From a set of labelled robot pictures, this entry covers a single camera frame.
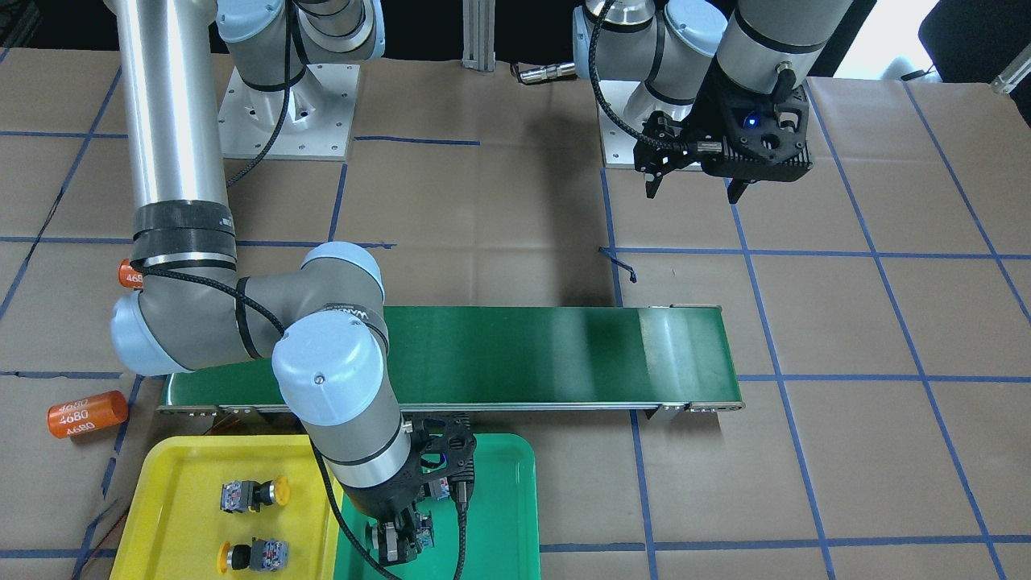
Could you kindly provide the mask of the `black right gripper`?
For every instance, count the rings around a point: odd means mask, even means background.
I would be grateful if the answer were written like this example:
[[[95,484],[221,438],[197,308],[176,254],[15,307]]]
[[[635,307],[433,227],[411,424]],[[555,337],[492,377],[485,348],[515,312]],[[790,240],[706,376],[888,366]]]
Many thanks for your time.
[[[419,412],[402,420],[398,436],[375,458],[343,465],[342,487],[363,515],[390,521],[405,508],[417,510],[428,498],[428,481],[448,477],[450,499],[465,513],[474,490],[475,447],[466,412]]]

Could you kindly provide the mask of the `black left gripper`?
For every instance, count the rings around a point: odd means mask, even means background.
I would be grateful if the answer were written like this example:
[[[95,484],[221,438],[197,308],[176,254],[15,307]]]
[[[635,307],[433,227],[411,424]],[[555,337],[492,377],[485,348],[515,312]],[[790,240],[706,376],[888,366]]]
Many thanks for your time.
[[[777,68],[772,89],[756,93],[714,68],[684,121],[648,115],[635,169],[655,199],[664,176],[699,163],[707,175],[729,179],[727,199],[736,205],[755,181],[796,181],[813,168],[808,125],[809,100],[794,69]]]

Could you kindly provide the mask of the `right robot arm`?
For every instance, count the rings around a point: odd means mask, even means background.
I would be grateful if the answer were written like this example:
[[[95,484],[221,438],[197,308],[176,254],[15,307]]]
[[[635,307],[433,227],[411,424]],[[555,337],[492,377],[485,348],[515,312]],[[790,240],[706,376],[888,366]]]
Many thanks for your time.
[[[308,54],[330,61],[379,54],[375,4],[350,1],[110,1],[124,73],[135,209],[130,264],[143,286],[117,301],[114,349],[139,375],[270,359],[288,410],[334,477],[373,520],[384,569],[433,542],[417,510],[446,493],[464,559],[476,440],[465,414],[405,417],[391,388],[383,272],[350,242],[325,242],[295,271],[240,275],[222,161],[209,26],[242,78],[290,94],[312,78]]]

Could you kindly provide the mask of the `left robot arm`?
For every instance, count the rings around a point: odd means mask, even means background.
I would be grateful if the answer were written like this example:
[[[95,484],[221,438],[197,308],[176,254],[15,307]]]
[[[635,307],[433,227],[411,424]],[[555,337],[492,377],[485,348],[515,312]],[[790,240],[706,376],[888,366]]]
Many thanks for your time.
[[[728,180],[737,203],[758,181],[813,168],[805,81],[847,1],[583,1],[574,65],[605,117],[634,140],[634,169],[655,197],[691,164]]]

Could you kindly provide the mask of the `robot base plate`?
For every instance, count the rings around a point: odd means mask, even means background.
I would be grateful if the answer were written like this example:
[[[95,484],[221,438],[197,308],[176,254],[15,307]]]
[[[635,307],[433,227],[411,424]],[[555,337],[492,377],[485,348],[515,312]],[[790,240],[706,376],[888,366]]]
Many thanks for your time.
[[[345,161],[360,72],[357,64],[309,66],[290,89],[286,118],[266,158]],[[233,70],[217,115],[225,158],[251,159],[262,150],[279,118],[281,96],[248,87]]]
[[[694,104],[673,104],[656,98],[641,81],[601,80],[602,95],[611,109],[627,125],[644,132],[644,124],[653,111],[660,110],[670,118],[680,122],[688,117]],[[627,169],[635,167],[633,136],[626,135],[603,110],[598,110],[602,161],[605,168]]]

